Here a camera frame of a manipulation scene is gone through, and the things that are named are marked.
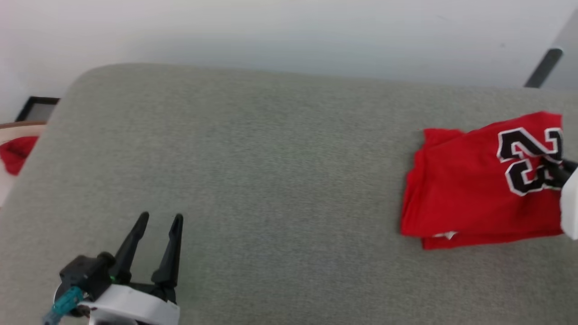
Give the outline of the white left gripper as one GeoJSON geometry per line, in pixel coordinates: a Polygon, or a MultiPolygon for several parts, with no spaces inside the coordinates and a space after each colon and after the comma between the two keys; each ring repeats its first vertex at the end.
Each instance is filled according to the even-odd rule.
{"type": "Polygon", "coordinates": [[[112,284],[96,301],[82,301],[77,310],[88,317],[89,325],[178,325],[180,307],[176,304],[177,282],[182,244],[182,214],[176,214],[168,233],[169,241],[159,268],[153,272],[151,281],[163,292],[163,301],[150,294],[128,286],[131,281],[131,266],[142,239],[149,213],[143,212],[128,233],[114,258],[110,269],[112,284]]]}

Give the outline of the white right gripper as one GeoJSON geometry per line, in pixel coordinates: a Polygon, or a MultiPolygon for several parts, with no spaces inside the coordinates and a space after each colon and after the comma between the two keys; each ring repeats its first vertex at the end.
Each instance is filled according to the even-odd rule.
{"type": "Polygon", "coordinates": [[[541,189],[561,189],[561,230],[572,240],[578,239],[578,163],[559,162],[541,157],[541,189]]]}

